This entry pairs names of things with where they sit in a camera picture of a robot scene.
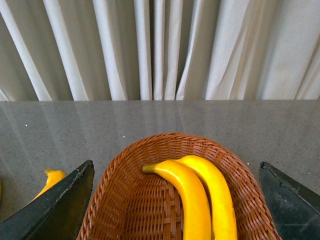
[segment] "woven basket weave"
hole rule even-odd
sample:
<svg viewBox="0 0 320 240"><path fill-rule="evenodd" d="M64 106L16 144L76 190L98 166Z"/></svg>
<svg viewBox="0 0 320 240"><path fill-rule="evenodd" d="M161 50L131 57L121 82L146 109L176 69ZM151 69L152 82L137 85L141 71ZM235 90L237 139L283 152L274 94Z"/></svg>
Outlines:
<svg viewBox="0 0 320 240"><path fill-rule="evenodd" d="M142 139L105 170L86 211L78 240L182 240L183 206L177 190L146 163L197 155L224 175L233 201L239 240L280 240L262 191L247 166L214 141L181 133Z"/></svg>

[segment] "wicker basket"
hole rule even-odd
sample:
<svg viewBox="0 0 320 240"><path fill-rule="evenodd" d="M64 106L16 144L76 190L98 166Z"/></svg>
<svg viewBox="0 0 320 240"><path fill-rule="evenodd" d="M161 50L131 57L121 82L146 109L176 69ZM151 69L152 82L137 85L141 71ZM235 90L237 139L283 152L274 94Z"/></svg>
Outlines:
<svg viewBox="0 0 320 240"><path fill-rule="evenodd" d="M239 240L280 240L262 191L247 166L214 141L164 133L135 142L112 160L86 211L79 240L182 240L183 206L177 190L146 163L197 155L225 176Z"/></svg>

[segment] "white curtain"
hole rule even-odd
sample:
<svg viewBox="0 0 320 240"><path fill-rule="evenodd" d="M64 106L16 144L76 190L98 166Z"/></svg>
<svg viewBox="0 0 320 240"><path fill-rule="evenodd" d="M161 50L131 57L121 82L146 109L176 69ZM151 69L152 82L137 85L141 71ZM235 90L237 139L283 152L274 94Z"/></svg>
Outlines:
<svg viewBox="0 0 320 240"><path fill-rule="evenodd" d="M319 0L0 0L0 101L320 97Z"/></svg>

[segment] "gray countertop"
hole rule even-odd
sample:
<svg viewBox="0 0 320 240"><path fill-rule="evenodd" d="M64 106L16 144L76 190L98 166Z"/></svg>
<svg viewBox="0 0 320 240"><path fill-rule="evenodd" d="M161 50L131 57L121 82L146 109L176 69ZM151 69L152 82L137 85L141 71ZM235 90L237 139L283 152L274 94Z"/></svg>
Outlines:
<svg viewBox="0 0 320 240"><path fill-rule="evenodd" d="M94 163L95 189L109 162L151 135L210 138L258 179L267 161L320 194L319 101L95 101L0 103L0 221L44 187L46 168Z"/></svg>

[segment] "banana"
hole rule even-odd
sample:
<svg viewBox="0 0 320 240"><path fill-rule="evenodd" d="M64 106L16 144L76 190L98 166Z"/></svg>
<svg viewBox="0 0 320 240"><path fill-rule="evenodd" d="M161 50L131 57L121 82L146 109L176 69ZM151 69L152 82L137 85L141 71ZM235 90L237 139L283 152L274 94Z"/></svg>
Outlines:
<svg viewBox="0 0 320 240"><path fill-rule="evenodd" d="M194 155L176 161L193 169L204 186L211 208L212 239L236 240L235 211L227 182L219 169L210 161Z"/></svg>
<svg viewBox="0 0 320 240"><path fill-rule="evenodd" d="M44 171L44 173L48 176L46 180L46 185L45 187L39 192L39 194L33 199L35 200L38 198L40 195L42 195L45 191L47 191L49 188L51 188L53 185L55 185L57 182L62 180L65 176L66 173L61 170L53 170L51 168L48 168Z"/></svg>
<svg viewBox="0 0 320 240"><path fill-rule="evenodd" d="M170 182L179 192L183 211L183 239L210 240L210 208L205 189L196 174L185 165L166 160L157 164L145 164L142 171L158 174Z"/></svg>

